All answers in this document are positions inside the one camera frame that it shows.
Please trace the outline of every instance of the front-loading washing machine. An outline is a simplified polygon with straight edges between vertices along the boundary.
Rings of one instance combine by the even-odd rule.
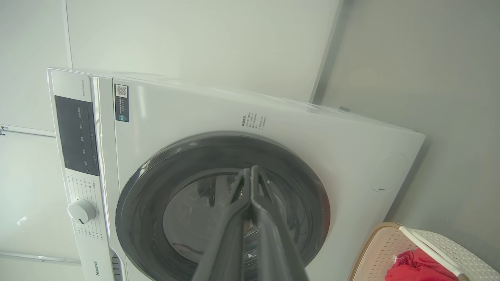
[[[241,169],[261,166],[312,281],[345,280],[425,136],[350,112],[162,76],[47,72],[87,280],[190,280]],[[256,280],[245,225],[245,280]]]

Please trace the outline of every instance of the control panel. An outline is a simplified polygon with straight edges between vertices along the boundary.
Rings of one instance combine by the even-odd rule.
[[[85,280],[113,280],[119,272],[108,243],[90,78],[64,70],[48,73],[67,212]]]
[[[73,219],[76,234],[80,237],[103,241],[106,238],[106,221],[101,207],[103,197],[99,177],[68,168],[65,171],[66,186],[71,197],[68,213]]]

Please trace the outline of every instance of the red clothing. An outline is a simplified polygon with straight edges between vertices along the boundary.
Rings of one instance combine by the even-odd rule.
[[[458,281],[459,279],[426,252],[417,248],[397,256],[385,281]]]

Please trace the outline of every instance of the plastic basket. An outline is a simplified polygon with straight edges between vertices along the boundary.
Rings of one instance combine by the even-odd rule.
[[[384,281],[397,255],[421,248],[459,281],[500,281],[500,273],[447,237],[395,222],[379,224],[364,242],[349,281]]]

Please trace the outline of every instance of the rotary knob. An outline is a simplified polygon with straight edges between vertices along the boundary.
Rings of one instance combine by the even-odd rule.
[[[67,207],[67,213],[72,219],[84,225],[95,218],[97,212],[96,208],[89,201],[77,199]]]

